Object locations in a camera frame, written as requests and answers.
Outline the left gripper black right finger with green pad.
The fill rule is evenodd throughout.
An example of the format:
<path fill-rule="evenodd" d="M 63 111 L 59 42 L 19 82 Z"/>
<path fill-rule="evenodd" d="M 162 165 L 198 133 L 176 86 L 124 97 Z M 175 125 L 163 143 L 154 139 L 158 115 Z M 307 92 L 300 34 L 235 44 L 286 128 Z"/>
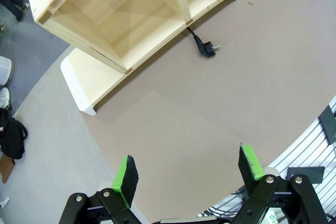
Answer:
<path fill-rule="evenodd" d="M 262 223 L 270 208 L 279 208 L 288 223 L 328 223 L 308 176 L 298 174 L 285 180 L 265 174 L 250 145 L 240 146 L 238 167 L 248 199 L 233 223 Z"/>

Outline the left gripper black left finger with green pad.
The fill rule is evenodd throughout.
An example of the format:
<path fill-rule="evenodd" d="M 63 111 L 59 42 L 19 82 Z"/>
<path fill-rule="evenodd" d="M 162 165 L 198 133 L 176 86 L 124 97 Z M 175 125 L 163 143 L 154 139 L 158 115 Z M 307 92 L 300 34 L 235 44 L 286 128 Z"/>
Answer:
<path fill-rule="evenodd" d="M 112 185 L 92 196 L 74 193 L 69 196 L 59 223 L 140 223 L 131 210 L 139 176 L 134 158 L 125 156 Z"/>

